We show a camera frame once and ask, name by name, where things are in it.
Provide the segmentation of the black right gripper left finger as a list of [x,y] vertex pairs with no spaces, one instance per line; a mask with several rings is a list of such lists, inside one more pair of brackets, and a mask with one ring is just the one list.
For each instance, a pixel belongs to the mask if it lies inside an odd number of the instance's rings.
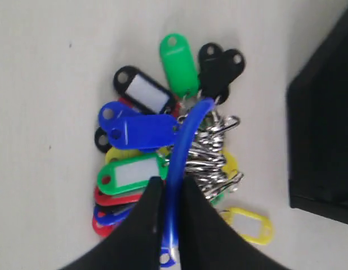
[[152,177],[129,216],[85,255],[64,269],[159,269],[164,183]]

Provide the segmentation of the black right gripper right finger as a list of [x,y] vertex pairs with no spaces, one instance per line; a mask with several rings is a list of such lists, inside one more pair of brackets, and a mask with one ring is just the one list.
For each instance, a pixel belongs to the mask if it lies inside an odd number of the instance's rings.
[[191,177],[180,195],[179,253],[181,269],[286,269],[239,236]]

